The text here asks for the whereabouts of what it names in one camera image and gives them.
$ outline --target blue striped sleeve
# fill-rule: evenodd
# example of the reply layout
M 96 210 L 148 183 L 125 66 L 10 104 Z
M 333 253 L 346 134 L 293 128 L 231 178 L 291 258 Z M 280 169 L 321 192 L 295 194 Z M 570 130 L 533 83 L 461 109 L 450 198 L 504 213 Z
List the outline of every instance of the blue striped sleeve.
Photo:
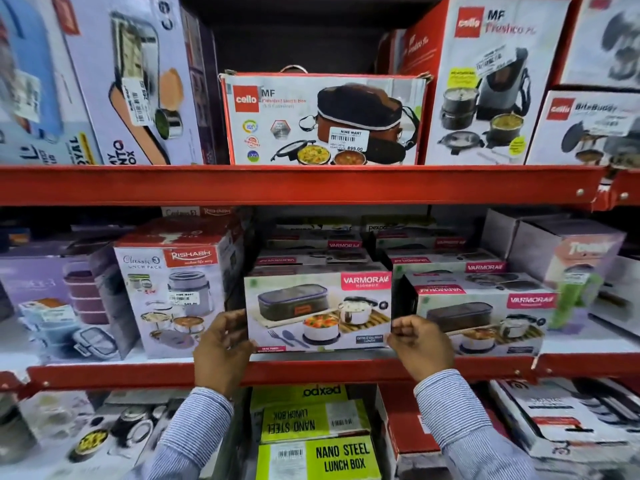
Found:
M 475 393 L 453 369 L 413 391 L 422 419 L 460 480 L 538 480 L 529 456 L 492 426 Z
M 196 387 L 180 406 L 156 452 L 123 480 L 196 480 L 220 446 L 233 406 L 219 393 Z

